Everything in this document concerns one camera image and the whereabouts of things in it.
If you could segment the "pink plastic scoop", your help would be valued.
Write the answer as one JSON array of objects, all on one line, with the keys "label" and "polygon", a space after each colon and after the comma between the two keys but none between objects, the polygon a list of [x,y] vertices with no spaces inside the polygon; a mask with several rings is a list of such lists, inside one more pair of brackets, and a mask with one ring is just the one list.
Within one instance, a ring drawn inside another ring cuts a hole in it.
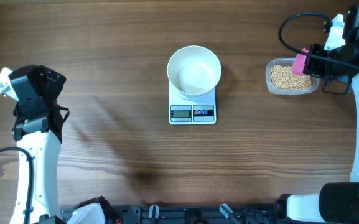
[{"label": "pink plastic scoop", "polygon": [[305,61],[306,61],[306,56],[302,55],[302,54],[297,54],[293,64],[292,64],[292,73],[294,75],[298,75],[298,76],[304,76],[304,67],[305,67]]}]

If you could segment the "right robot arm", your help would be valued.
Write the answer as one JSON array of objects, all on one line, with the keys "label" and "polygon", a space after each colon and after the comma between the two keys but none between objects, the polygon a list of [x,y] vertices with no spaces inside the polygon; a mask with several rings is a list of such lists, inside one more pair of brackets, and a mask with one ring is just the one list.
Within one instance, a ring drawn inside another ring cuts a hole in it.
[{"label": "right robot arm", "polygon": [[301,66],[304,75],[320,78],[326,84],[344,82],[347,85],[344,94],[349,91],[354,93],[357,111],[355,158],[349,182],[327,183],[317,194],[284,194],[273,206],[272,220],[359,223],[359,4],[348,8],[343,22],[315,13],[315,16],[325,19],[324,31],[329,37],[325,45],[313,44],[307,52],[290,46],[282,37],[285,26],[304,15],[295,14],[281,24],[279,41],[287,49],[305,56]]}]

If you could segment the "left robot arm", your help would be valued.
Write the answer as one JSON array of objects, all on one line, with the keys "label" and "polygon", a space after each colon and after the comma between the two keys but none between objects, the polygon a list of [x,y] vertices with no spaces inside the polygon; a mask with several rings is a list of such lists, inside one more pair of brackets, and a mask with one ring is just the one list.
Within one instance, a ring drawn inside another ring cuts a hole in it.
[{"label": "left robot arm", "polygon": [[57,98],[65,76],[43,65],[27,65],[9,74],[17,103],[12,136],[19,153],[16,206],[11,223],[37,223],[43,215],[61,216],[57,165],[67,116]]}]

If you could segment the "white digital kitchen scale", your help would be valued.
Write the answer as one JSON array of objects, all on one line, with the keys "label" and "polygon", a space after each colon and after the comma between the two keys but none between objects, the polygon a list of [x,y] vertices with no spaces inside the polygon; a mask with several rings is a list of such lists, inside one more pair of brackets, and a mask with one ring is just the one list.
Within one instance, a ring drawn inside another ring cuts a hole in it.
[{"label": "white digital kitchen scale", "polygon": [[171,125],[210,125],[217,121],[215,89],[186,97],[169,82],[168,120]]}]

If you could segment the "white bowl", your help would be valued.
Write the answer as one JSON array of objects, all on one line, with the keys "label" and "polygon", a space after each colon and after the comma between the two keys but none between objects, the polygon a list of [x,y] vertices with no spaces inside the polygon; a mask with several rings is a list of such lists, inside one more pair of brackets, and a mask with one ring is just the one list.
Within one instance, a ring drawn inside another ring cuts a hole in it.
[{"label": "white bowl", "polygon": [[198,98],[218,85],[222,67],[208,48],[190,45],[177,50],[167,63],[169,82],[185,98]]}]

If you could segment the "yellow soybeans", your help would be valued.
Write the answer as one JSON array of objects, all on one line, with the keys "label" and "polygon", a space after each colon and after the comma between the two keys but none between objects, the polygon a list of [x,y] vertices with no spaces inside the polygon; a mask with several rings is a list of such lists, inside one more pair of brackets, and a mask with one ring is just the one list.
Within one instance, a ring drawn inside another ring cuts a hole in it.
[{"label": "yellow soybeans", "polygon": [[270,79],[275,88],[282,90],[306,90],[312,86],[309,76],[293,74],[291,66],[273,65]]}]

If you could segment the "clear plastic container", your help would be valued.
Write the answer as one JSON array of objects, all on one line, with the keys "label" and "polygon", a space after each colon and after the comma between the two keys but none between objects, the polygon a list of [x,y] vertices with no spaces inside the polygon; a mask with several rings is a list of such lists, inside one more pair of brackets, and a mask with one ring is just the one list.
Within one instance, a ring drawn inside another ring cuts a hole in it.
[{"label": "clear plastic container", "polygon": [[320,84],[319,79],[316,77],[309,76],[312,81],[312,86],[309,89],[306,89],[306,90],[282,90],[282,89],[275,88],[270,79],[270,68],[273,65],[283,65],[283,66],[291,66],[292,67],[293,61],[294,61],[294,58],[278,58],[278,59],[274,59],[268,63],[268,65],[266,66],[266,83],[267,83],[268,92],[270,92],[273,95],[303,95],[303,94],[312,93],[319,87],[319,84]]}]

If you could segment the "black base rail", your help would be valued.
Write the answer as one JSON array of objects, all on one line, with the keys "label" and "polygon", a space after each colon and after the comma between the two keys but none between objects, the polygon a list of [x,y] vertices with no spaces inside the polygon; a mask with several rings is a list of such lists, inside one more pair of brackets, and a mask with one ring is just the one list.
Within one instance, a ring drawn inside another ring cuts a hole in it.
[{"label": "black base rail", "polygon": [[151,205],[122,205],[113,207],[113,216],[105,221],[110,224],[192,224],[192,223],[276,223],[269,207],[193,206],[165,207]]}]

